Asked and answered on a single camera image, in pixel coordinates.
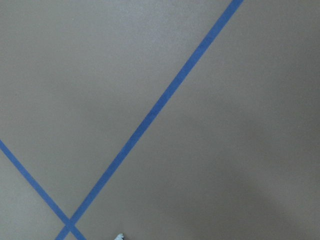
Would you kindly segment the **pink towel with grey edge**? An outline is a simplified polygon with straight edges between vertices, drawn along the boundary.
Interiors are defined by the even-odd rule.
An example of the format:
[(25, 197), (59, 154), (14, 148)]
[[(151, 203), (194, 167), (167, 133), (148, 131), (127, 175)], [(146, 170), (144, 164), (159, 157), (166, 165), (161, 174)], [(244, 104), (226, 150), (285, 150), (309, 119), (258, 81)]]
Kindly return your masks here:
[(119, 233), (114, 240), (124, 240), (125, 239), (125, 235), (123, 233)]

